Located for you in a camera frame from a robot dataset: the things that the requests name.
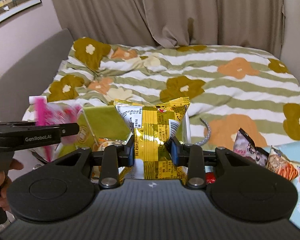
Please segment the pink plastic bag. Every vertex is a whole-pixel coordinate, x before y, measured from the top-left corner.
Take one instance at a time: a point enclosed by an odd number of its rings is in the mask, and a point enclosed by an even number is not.
[[[36,99],[36,125],[47,126],[61,123],[74,123],[77,122],[77,116],[82,106],[60,106],[54,103],[45,103],[43,98]],[[63,145],[74,143],[77,135],[66,136],[61,138]],[[48,162],[52,161],[53,151],[55,146],[44,146],[45,159]]]

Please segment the braided rope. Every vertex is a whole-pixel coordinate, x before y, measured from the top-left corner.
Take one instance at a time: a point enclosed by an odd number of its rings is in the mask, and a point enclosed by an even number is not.
[[[208,129],[208,134],[205,136],[205,138],[202,141],[195,143],[195,145],[202,146],[202,145],[206,144],[208,142],[208,140],[210,139],[210,137],[211,137],[211,127],[209,126],[209,124],[208,124],[208,122],[206,120],[203,120],[202,118],[200,118],[200,121]]]

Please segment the beige curtain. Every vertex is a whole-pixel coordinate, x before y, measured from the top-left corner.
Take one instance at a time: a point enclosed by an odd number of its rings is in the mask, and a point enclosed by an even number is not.
[[[124,45],[220,44],[280,56],[283,0],[53,0],[62,28]]]

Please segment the striped blanket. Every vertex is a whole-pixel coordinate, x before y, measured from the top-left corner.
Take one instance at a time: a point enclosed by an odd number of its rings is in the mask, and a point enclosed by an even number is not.
[[[104,106],[115,99],[158,104],[190,97],[192,142],[212,134],[203,149],[233,148],[240,128],[256,146],[300,140],[300,85],[268,52],[238,46],[106,45],[74,42],[63,69],[43,92],[49,102]],[[30,105],[23,120],[34,120]]]

